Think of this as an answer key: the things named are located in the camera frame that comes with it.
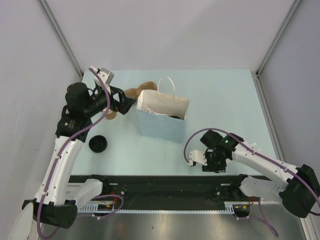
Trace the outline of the stack of paper cups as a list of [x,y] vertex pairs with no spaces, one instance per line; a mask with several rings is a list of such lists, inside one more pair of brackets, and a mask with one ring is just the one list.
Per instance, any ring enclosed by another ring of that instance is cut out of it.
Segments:
[[117,113],[116,113],[116,112],[114,112],[114,111],[108,111],[107,114],[105,115],[105,118],[106,118],[107,120],[113,120],[113,119],[116,118],[116,116],[117,116]]

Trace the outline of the light blue paper bag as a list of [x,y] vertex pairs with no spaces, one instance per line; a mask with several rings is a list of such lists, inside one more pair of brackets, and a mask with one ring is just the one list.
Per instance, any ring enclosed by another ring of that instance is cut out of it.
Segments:
[[186,135],[187,113],[190,100],[176,95],[175,84],[168,76],[162,79],[171,82],[173,93],[143,90],[136,104],[140,132],[143,137],[173,144],[182,144]]

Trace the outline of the black plastic cup lid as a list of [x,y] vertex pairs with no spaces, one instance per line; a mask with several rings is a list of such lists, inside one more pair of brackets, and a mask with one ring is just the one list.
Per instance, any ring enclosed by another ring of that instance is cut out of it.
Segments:
[[176,115],[170,115],[169,117],[170,117],[170,118],[173,118],[173,119],[181,120],[181,118],[180,118],[179,116],[176,116]]

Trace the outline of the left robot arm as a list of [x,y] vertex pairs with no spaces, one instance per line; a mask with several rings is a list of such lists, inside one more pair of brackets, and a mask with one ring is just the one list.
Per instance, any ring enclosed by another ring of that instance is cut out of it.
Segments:
[[68,229],[74,223],[78,209],[95,197],[105,200],[111,193],[108,178],[95,174],[76,190],[67,193],[75,160],[92,127],[92,117],[107,107],[125,115],[137,100],[113,86],[108,96],[99,85],[96,85],[93,93],[89,93],[89,88],[83,82],[71,84],[65,99],[66,105],[57,124],[48,170],[35,197],[25,200],[23,206],[33,204],[33,219],[38,224]]

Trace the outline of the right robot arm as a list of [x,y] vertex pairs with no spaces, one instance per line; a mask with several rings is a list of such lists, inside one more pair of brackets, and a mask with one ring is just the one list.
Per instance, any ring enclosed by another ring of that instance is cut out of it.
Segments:
[[320,197],[320,184],[315,171],[308,165],[301,167],[265,156],[248,145],[241,137],[231,133],[225,137],[207,130],[200,138],[205,145],[202,171],[224,173],[227,161],[244,164],[268,180],[241,175],[241,182],[230,188],[231,196],[242,201],[245,197],[270,199],[299,218],[306,218]]

